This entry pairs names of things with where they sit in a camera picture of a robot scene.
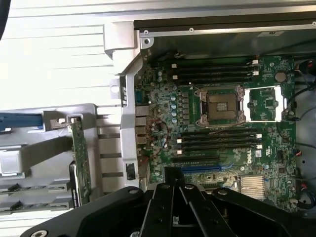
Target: ram slot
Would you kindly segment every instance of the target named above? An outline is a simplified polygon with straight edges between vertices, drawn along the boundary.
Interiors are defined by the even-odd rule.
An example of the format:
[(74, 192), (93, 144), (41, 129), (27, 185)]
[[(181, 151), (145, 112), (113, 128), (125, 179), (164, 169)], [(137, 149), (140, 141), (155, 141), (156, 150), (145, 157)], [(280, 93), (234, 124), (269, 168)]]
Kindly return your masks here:
[(244, 63), (230, 63), (230, 64), (214, 64), (214, 63), (204, 63), (204, 64), (196, 64), (196, 65), (181, 65), (179, 63), (173, 63), (171, 66), (171, 71), (173, 72), (187, 72), (187, 71), (215, 71), (215, 70), (241, 70), (241, 69), (250, 69), (257, 68), (258, 62), (247, 61)]
[(219, 156), (172, 157), (171, 160), (173, 163), (219, 161)]
[(216, 135), (218, 134), (231, 134), (231, 133), (246, 133), (246, 132), (257, 132), (258, 130), (256, 128), (232, 128), (232, 129), (225, 129), (225, 131), (217, 131), (217, 130), (203, 130), (203, 131), (195, 131), (195, 132), (181, 132), (180, 136), (184, 137), (184, 136), (190, 136), (190, 135), (199, 135), (199, 134), (212, 134), (212, 132), (216, 131)]
[(209, 139), (209, 140), (214, 140), (218, 138), (241, 138), (241, 137), (249, 137), (249, 138), (254, 138), (256, 136), (256, 133), (248, 133), (248, 134), (222, 134), (222, 135), (209, 135), (209, 136), (190, 136), (190, 137), (179, 137), (178, 143), (183, 143), (186, 141), (192, 141), (192, 140), (204, 140), (204, 139)]
[(181, 152), (193, 152), (193, 151), (210, 151), (210, 150), (227, 150), (235, 148), (254, 148), (258, 143), (234, 143), (234, 144), (222, 144), (220, 146), (198, 146), (198, 147), (183, 147), (178, 149)]
[(262, 143), (261, 140), (256, 139), (256, 138), (246, 138), (246, 139), (218, 139), (215, 141), (207, 141), (207, 140), (203, 140), (203, 141), (190, 141), (190, 142), (183, 142), (178, 144), (178, 148), (182, 149), (182, 148), (186, 148), (186, 147), (194, 147), (194, 146), (200, 146), (200, 145), (213, 145), (213, 144), (230, 144), (230, 143)]
[(206, 83), (244, 83), (252, 81), (252, 77), (205, 77), (205, 78), (192, 78), (192, 79), (176, 79), (174, 83), (176, 85), (188, 85), (188, 84), (206, 84)]

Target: silver heatsink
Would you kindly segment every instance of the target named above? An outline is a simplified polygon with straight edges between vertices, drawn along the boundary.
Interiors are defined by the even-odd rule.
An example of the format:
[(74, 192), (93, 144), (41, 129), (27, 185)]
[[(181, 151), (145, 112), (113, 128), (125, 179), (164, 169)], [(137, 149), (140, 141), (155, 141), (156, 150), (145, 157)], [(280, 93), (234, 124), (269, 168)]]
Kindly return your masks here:
[(262, 175), (241, 176), (241, 193), (254, 199), (265, 199), (265, 180)]

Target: green expansion card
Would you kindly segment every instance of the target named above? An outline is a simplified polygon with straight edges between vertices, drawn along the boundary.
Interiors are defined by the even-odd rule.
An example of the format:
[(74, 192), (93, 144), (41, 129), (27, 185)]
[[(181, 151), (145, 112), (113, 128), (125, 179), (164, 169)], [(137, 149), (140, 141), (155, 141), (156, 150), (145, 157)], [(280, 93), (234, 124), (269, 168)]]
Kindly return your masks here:
[(294, 94), (293, 68), (293, 58), (281, 56), (148, 67), (135, 99), (149, 110), (136, 131), (150, 182), (163, 182), (163, 168), (177, 166), (207, 192), (228, 187), (295, 211), (295, 110), (286, 101)]
[(75, 169), (74, 179), (76, 181), (74, 186), (76, 189), (73, 189), (72, 192), (77, 192), (78, 200), (74, 201), (74, 205), (78, 207), (89, 202), (91, 192), (89, 158), (81, 121), (75, 121), (68, 128), (74, 142), (74, 160), (76, 163), (71, 166)]

